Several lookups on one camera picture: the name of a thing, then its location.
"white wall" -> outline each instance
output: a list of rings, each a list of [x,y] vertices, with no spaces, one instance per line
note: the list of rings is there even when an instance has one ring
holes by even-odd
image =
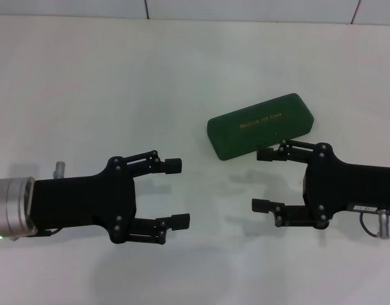
[[[362,0],[354,23],[390,25],[390,0]]]
[[[151,19],[350,24],[358,0],[147,0]]]
[[[150,19],[350,24],[359,0],[147,0]],[[0,0],[0,14],[147,18],[145,0]],[[355,24],[390,25],[390,0],[362,0]]]
[[[0,0],[0,14],[147,18],[144,0]]]

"white table surface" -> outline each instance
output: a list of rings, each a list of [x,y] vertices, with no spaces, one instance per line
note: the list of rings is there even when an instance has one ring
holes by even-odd
[[[209,143],[210,118],[292,92],[316,119],[301,140],[390,166],[390,27],[0,17],[0,178],[157,149],[183,172],[137,179],[137,216],[192,217],[163,246],[100,227],[0,240],[0,304],[390,304],[390,240],[351,212],[276,228],[252,198],[303,204],[305,165]]]

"metal cylinder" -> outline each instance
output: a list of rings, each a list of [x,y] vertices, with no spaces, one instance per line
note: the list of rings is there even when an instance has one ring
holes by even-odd
[[[55,163],[55,171],[53,172],[54,179],[62,179],[65,175],[65,162],[58,161]]]
[[[388,225],[388,211],[379,210],[379,238],[382,240],[390,239],[390,230]]]
[[[0,179],[0,236],[17,239],[34,232],[30,208],[34,178]]]

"black finger pad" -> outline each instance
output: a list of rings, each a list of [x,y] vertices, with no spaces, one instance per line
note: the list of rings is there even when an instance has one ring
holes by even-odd
[[[171,229],[173,231],[176,230],[186,230],[189,228],[189,222],[191,220],[189,214],[180,214],[180,215],[172,215],[172,226]]]
[[[182,171],[181,159],[165,159],[165,173],[180,173]]]

